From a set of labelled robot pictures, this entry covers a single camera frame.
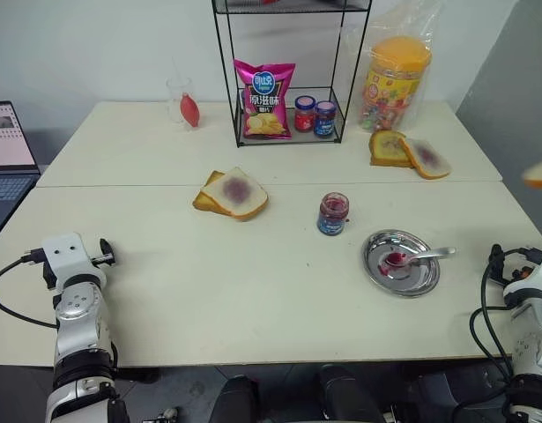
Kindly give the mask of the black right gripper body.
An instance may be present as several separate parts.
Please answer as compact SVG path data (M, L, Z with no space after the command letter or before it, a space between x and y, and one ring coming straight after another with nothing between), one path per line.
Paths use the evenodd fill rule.
M500 244L494 244L491 247L490 255L488 257L488 265L489 278L493 282L500 286L506 286L515 280L515 274L512 274L511 278L505 278L503 276L503 272L505 258L516 253L517 249L503 250Z

